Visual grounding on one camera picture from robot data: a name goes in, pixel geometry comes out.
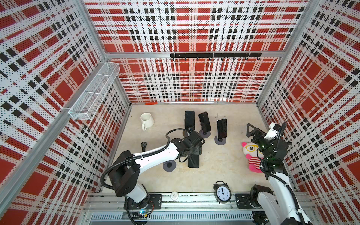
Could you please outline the black phone stand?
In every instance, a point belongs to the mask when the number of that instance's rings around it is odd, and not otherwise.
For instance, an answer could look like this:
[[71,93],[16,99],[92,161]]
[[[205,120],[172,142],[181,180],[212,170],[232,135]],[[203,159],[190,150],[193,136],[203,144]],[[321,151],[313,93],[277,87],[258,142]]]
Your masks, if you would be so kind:
[[222,119],[217,121],[217,138],[224,139],[227,138],[227,119]]

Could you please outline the black phone green edge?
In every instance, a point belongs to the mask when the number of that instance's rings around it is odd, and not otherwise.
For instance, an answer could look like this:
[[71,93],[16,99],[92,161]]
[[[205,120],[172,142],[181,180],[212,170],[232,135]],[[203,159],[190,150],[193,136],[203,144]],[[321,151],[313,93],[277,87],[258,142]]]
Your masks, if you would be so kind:
[[185,112],[185,129],[188,131],[195,129],[195,111]]

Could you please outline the black phone purple edge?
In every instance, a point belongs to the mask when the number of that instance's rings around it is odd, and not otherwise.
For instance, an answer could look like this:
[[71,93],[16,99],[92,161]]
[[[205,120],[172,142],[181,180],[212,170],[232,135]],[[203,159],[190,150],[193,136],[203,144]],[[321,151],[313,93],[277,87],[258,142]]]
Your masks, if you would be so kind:
[[199,120],[200,120],[202,132],[204,134],[210,132],[211,131],[211,123],[210,123],[208,112],[200,113]]

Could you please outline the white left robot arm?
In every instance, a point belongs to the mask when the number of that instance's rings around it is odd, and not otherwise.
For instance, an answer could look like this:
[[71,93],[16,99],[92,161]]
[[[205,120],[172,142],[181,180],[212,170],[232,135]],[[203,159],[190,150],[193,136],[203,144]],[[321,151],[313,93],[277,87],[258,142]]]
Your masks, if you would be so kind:
[[114,190],[117,197],[128,197],[138,207],[144,207],[150,201],[150,195],[144,185],[138,183],[139,176],[168,161],[188,160],[195,154],[205,139],[196,131],[176,128],[165,135],[167,143],[150,151],[132,154],[124,151],[100,177],[100,183],[107,189]]

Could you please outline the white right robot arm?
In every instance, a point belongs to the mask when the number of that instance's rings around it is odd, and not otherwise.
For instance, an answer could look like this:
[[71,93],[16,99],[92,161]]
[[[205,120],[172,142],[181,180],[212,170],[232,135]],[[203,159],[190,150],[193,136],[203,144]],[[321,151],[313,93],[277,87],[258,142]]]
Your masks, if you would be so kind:
[[252,124],[247,124],[247,137],[258,145],[263,154],[260,171],[264,173],[271,188],[254,185],[249,201],[253,207],[261,207],[272,225],[311,225],[291,187],[291,179],[284,165],[288,148],[292,145],[283,139],[287,123],[271,123],[266,133]]

